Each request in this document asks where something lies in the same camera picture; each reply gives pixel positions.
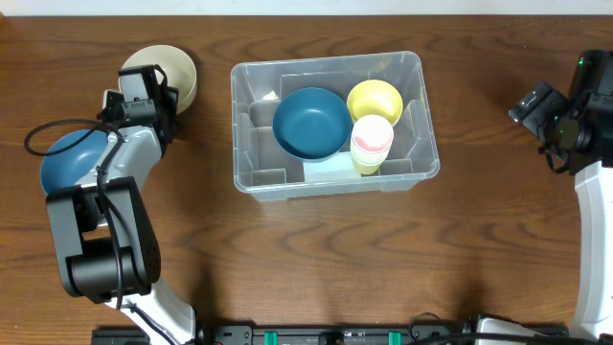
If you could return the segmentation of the dark blue bowl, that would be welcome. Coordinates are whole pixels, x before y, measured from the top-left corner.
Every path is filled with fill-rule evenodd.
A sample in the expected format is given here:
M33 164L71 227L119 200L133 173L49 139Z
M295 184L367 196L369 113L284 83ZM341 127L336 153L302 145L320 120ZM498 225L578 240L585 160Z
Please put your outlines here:
M349 141L352 118L345 102L318 87L296 90L277 106L272 131L281 148L303 161L323 161Z
M75 147L44 157L39 173L44 193L74 185L95 167L106 146L107 134L96 130Z

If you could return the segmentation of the yellow small bowl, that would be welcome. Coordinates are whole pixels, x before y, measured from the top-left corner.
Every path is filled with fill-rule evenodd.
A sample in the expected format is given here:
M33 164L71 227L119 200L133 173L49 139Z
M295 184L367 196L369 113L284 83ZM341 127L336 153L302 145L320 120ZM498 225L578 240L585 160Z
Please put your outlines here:
M347 107L356 122L366 115L379 115L392 126L400 119L404 109L398 90L383 80L365 80L349 93Z

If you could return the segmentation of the pink cup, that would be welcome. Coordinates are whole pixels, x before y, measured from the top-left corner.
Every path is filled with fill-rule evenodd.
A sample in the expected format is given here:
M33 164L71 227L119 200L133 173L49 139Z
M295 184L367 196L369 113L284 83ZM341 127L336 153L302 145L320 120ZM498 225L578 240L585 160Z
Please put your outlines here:
M366 115L352 128L352 143L362 150L379 152L391 147L394 140L392 124L382 116Z

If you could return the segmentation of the yellow cup front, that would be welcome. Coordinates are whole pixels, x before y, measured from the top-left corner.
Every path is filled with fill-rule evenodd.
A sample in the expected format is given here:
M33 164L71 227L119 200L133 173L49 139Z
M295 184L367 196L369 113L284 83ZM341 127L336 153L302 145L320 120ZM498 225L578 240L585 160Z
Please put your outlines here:
M365 175L369 175L369 174L373 174L375 173L379 167L380 164L363 164L362 162L353 160L353 166L354 168L360 173L360 174L365 174Z

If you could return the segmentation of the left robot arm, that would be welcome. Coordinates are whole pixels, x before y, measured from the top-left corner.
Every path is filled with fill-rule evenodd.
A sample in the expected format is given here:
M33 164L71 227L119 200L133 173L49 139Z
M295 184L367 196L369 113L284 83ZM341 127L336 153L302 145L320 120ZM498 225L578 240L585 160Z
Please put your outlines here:
M44 155L41 183L60 280L68 294L129 317L152 344L194 344L195 311L161 277L140 190L171 139L178 91L110 90L100 121Z

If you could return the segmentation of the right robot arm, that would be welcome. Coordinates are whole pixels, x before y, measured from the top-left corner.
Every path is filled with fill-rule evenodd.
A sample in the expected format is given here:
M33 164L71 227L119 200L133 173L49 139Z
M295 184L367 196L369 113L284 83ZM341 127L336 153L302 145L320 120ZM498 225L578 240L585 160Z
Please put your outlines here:
M568 95L542 81L509 110L541 142L553 173L569 173L580 212L579 297L571 334L612 337L612 53L579 56Z

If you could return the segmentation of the clear plastic storage bin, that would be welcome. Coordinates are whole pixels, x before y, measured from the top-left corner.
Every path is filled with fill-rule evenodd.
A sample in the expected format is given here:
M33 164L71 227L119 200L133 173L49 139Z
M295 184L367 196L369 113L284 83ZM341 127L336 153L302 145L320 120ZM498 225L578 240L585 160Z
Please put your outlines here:
M243 62L230 74L234 184L257 201L406 191L440 170L420 57L410 51ZM373 173L352 162L346 100L362 81L402 98L390 152Z

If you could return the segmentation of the white label in bin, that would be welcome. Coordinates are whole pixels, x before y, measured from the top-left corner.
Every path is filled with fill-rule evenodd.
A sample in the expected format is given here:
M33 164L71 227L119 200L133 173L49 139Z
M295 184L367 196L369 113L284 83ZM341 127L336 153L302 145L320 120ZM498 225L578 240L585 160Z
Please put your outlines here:
M305 182L331 182L361 177L349 151L338 152L321 162L304 162L303 170Z

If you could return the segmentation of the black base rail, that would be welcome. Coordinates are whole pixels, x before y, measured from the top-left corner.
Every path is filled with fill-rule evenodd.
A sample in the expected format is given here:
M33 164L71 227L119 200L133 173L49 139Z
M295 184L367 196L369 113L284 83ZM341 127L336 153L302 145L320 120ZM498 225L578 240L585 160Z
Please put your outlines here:
M515 324L527 326L539 334L555 337L570 335L561 324ZM456 326L448 322L420 322L406 328L252 328L250 326L226 326L210 330L198 330L195 340L184 344L256 345L256 344L412 344L432 336L468 333L469 326ZM152 340L135 328L98 329L92 332L92 345L153 344Z

